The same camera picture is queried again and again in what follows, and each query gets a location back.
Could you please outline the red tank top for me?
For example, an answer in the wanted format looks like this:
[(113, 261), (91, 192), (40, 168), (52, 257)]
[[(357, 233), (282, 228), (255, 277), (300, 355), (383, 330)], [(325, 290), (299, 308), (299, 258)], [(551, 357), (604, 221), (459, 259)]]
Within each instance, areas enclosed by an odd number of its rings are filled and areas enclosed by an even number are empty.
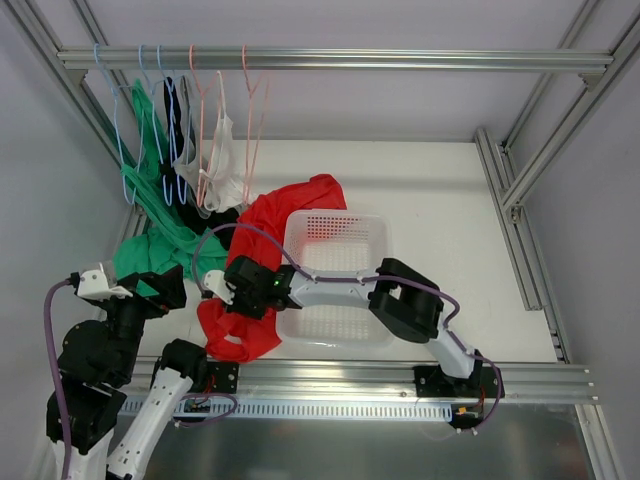
[[(305, 209), (346, 209), (347, 204), (339, 182), (329, 174), (319, 174), (306, 182), (291, 184), (261, 194), (239, 217), (284, 243), (288, 217)], [(270, 240), (253, 231), (240, 228), (234, 232), (228, 254), (230, 261), (247, 256), (272, 270), (281, 265), (280, 250)], [(198, 320), (207, 338), (205, 349), (214, 359), (248, 363), (275, 349), (281, 340), (276, 333), (276, 312), (266, 311), (256, 320), (227, 313), (218, 299), (206, 300), (197, 308)]]

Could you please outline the pink hanger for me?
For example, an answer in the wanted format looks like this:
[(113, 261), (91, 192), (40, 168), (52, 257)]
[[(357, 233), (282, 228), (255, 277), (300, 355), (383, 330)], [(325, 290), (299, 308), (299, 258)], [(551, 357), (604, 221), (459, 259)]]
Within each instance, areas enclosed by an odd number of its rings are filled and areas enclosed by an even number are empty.
[(196, 189), (196, 205), (198, 207), (202, 207), (204, 205), (204, 197), (206, 194), (206, 185), (208, 182), (208, 167), (210, 166), (210, 163), (206, 161), (206, 158), (204, 157), (204, 133), (205, 133), (205, 127), (206, 127), (206, 101), (207, 101), (207, 96), (209, 94), (209, 92), (214, 88), (218, 86), (219, 80), (218, 80), (218, 74), (214, 74), (211, 81), (209, 82), (209, 84), (206, 87), (203, 87), (199, 77), (196, 73), (196, 68), (195, 68), (195, 45), (191, 44), (189, 46), (189, 50), (188, 50), (188, 61), (189, 61), (189, 68), (193, 77), (193, 80), (195, 81), (196, 84), (196, 90), (197, 93), (199, 95), (199, 99), (200, 99), (200, 129), (199, 129), (199, 136), (198, 136), (198, 147), (199, 147), (199, 154), (198, 154), (198, 162), (199, 162), (199, 168), (198, 168), (198, 179), (197, 179), (197, 189)]
[[(243, 203), (249, 205), (251, 203), (252, 183), (270, 94), (270, 77), (268, 73), (262, 71), (255, 81), (251, 80), (247, 45), (243, 45), (241, 49), (241, 64), (248, 96)], [(257, 115), (256, 98), (260, 89), (263, 89), (264, 95), (260, 115)]]

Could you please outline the white tank top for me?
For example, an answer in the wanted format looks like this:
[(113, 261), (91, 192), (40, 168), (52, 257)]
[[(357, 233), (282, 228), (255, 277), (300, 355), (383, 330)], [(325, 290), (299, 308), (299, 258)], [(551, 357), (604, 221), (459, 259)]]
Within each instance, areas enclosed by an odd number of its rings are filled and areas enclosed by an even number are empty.
[(236, 154), (233, 138), (234, 122), (227, 111), (224, 78), (216, 72), (218, 81), (217, 121), (209, 161), (201, 171), (203, 180), (202, 206), (208, 212), (223, 213), (246, 205), (244, 165)]

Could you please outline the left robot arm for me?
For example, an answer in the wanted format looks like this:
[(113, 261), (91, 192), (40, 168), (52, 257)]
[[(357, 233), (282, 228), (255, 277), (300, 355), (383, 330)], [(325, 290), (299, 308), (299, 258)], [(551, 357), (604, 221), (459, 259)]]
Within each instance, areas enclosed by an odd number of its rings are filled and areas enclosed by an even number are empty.
[[(52, 303), (63, 287), (102, 310), (103, 320), (73, 326), (57, 350)], [(156, 361), (149, 393), (117, 446), (110, 445), (127, 399), (147, 321), (186, 305), (182, 266), (165, 273), (116, 279), (110, 264), (74, 272), (55, 284), (44, 303), (47, 354), (54, 392), (47, 402), (46, 435), (63, 479), (141, 479), (174, 411), (211, 375), (203, 347), (183, 339), (168, 343)]]

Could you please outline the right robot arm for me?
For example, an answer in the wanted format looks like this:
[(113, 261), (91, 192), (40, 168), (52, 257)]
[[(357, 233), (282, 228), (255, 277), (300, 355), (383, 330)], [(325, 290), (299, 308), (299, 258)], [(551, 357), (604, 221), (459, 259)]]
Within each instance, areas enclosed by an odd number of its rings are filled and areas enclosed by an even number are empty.
[(472, 397), (481, 393), (483, 360), (449, 329), (460, 310), (451, 296), (395, 258), (361, 271), (305, 270), (283, 264), (272, 270), (247, 256), (235, 258), (223, 273), (230, 290), (227, 309), (253, 319), (316, 306), (364, 309), (395, 337), (424, 344), (437, 360), (425, 380), (437, 394)]

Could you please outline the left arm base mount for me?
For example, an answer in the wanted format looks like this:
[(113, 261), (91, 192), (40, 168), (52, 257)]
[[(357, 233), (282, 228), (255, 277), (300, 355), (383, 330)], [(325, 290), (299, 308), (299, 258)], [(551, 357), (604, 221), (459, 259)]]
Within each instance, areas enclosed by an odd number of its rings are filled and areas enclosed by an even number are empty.
[(238, 363), (208, 360), (204, 392), (235, 394), (238, 379)]

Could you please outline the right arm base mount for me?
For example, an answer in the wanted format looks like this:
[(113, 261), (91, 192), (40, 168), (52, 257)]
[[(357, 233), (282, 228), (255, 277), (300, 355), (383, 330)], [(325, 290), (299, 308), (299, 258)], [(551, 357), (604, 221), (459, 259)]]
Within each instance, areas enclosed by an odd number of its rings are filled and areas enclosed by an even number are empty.
[(494, 370), (477, 363), (469, 378), (445, 375), (439, 365), (417, 365), (413, 369), (418, 398), (486, 398), (504, 397), (504, 388)]

